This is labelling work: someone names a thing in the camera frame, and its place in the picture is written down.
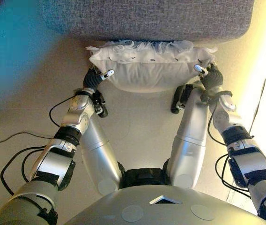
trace robotic hand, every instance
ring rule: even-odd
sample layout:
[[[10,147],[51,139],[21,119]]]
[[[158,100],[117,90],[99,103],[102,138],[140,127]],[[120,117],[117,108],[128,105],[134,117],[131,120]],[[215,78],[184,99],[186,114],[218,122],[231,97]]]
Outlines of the robotic hand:
[[[163,169],[127,170],[118,163],[104,132],[93,119],[91,95],[113,74],[89,70],[55,137],[50,140],[22,186],[0,209],[0,224],[55,224],[55,197],[70,182],[79,142],[90,178],[104,197],[67,224],[261,224],[266,225],[266,157],[241,125],[231,92],[222,89],[216,65],[196,65],[200,82],[177,89],[172,112],[184,108],[170,158]],[[195,186],[205,154],[208,108],[230,157],[236,184],[248,188],[257,217]]]

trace black cable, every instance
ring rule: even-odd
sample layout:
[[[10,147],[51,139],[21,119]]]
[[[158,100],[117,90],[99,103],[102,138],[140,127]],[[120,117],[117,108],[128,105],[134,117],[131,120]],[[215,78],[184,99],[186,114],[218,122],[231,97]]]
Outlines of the black cable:
[[[253,127],[254,121],[255,121],[255,119],[256,119],[256,115],[257,115],[257,113],[258,113],[258,109],[259,109],[259,106],[260,106],[261,98],[262,98],[263,91],[264,91],[264,87],[265,87],[265,83],[266,83],[266,79],[264,79],[264,82],[263,82],[263,86],[262,86],[261,94],[260,94],[260,99],[259,99],[258,105],[257,105],[257,107],[256,107],[256,110],[255,110],[255,113],[254,113],[253,120],[252,120],[252,122],[251,122],[251,128]]]
[[[219,143],[219,144],[222,144],[222,145],[226,146],[226,144],[224,144],[224,143],[222,143],[222,142],[216,140],[216,139],[211,135],[211,133],[210,133],[210,124],[211,124],[211,121],[212,121],[213,115],[214,115],[214,113],[215,113],[215,110],[216,110],[216,108],[217,108],[217,103],[218,103],[218,102],[216,102],[216,104],[215,104],[215,108],[214,108],[214,110],[213,110],[213,112],[212,112],[212,114],[211,114],[211,116],[210,116],[210,119],[209,119],[209,122],[208,122],[208,128],[207,128],[207,131],[208,131],[208,134],[209,134],[209,136],[211,137],[211,139],[212,139],[213,141],[215,141],[215,142],[217,142],[217,143]]]
[[[217,165],[218,165],[219,161],[220,161],[222,158],[226,157],[226,156],[228,156],[228,154],[225,154],[225,155],[223,155],[223,156],[220,156],[220,157],[217,159],[217,161],[216,161],[216,163],[215,163],[215,165],[214,165],[215,172],[216,172],[217,176],[218,176],[220,179],[222,179],[222,177],[221,177],[221,175],[218,173]],[[237,189],[237,190],[240,190],[240,191],[249,192],[249,191],[246,190],[246,189],[238,188],[238,187],[235,187],[235,186],[229,184],[229,183],[228,183],[227,181],[225,181],[224,179],[222,179],[222,183],[223,183],[226,187],[227,187],[227,185],[228,185],[228,186],[230,186],[230,188],[234,188],[234,189]]]
[[[26,163],[26,160],[27,160],[27,158],[28,158],[31,154],[33,154],[33,153],[35,153],[35,152],[38,152],[38,151],[43,151],[43,149],[37,149],[37,150],[34,150],[34,151],[28,153],[28,154],[26,155],[26,157],[24,158],[24,160],[22,161],[22,177],[24,178],[24,180],[25,180],[27,183],[29,182],[29,180],[27,179],[27,177],[26,177],[26,175],[25,175],[25,163]]]
[[[14,195],[14,192],[10,189],[10,187],[8,186],[8,184],[6,183],[5,179],[4,179],[4,172],[6,171],[6,169],[9,167],[9,165],[13,162],[13,160],[18,156],[20,155],[21,153],[25,152],[25,151],[28,151],[28,150],[32,150],[32,149],[43,149],[45,148],[45,145],[44,146],[37,146],[37,147],[30,147],[30,148],[26,148],[26,149],[23,149],[23,150],[20,150],[19,152],[17,152],[10,160],[9,162],[4,166],[4,168],[2,169],[1,171],[1,174],[0,174],[0,179],[2,181],[2,184],[4,185],[4,187],[6,188],[6,190],[11,194],[11,195]]]
[[[225,169],[226,169],[226,164],[227,164],[227,162],[228,162],[228,159],[229,159],[229,155],[227,155],[226,160],[225,160],[225,163],[223,164],[223,169],[222,169],[222,183],[223,183],[224,186],[226,186],[226,187],[228,187],[228,188],[231,188],[230,186],[227,186],[227,185],[224,183],[224,179],[223,179],[223,176],[224,176],[224,174],[225,174]],[[246,193],[243,193],[243,192],[237,190],[236,188],[231,188],[231,189],[234,190],[234,191],[236,191],[236,192],[238,192],[238,193],[240,193],[240,194],[242,194],[242,195],[244,195],[244,196],[246,196],[246,197],[248,197],[248,198],[251,198],[249,195],[247,195]]]
[[[54,106],[50,109],[50,111],[49,111],[49,117],[50,117],[50,120],[53,122],[53,124],[55,124],[55,125],[58,126],[58,127],[59,127],[59,125],[58,125],[58,124],[53,120],[53,118],[52,118],[52,110],[55,109],[55,108],[56,108],[57,106],[59,106],[60,104],[66,102],[67,100],[70,100],[71,98],[73,98],[73,96],[71,96],[71,97],[69,97],[69,98],[63,100],[62,102],[59,102],[57,105],[54,105]]]
[[[32,136],[35,136],[35,137],[40,137],[40,138],[45,138],[45,139],[51,139],[51,137],[44,137],[44,136],[40,136],[40,135],[35,135],[35,134],[30,133],[30,132],[27,132],[27,131],[22,131],[22,132],[18,132],[18,133],[15,133],[15,134],[9,136],[8,138],[6,138],[6,139],[0,141],[0,143],[3,143],[3,142],[9,140],[10,138],[12,138],[12,137],[14,137],[14,136],[16,136],[16,135],[21,135],[21,134],[28,134],[28,135],[32,135]]]

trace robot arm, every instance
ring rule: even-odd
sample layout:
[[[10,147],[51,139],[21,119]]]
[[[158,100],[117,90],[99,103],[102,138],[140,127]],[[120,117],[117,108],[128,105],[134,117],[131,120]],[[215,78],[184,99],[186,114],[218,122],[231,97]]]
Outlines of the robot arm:
[[[94,126],[92,117],[95,110],[90,97],[99,83],[113,73],[109,70],[106,74],[97,75],[95,70],[89,70],[84,88],[76,91],[58,132],[33,165],[30,182],[0,209],[0,224],[56,224],[57,193],[71,180],[75,167],[73,157],[81,137],[88,136],[91,131],[97,137],[103,136],[97,133],[99,127]]]
[[[213,110],[214,127],[220,132],[230,157],[235,183],[248,188],[258,216],[266,220],[266,157],[241,124],[231,93],[223,91],[222,74],[212,65],[209,71],[195,67],[206,92],[202,99]]]

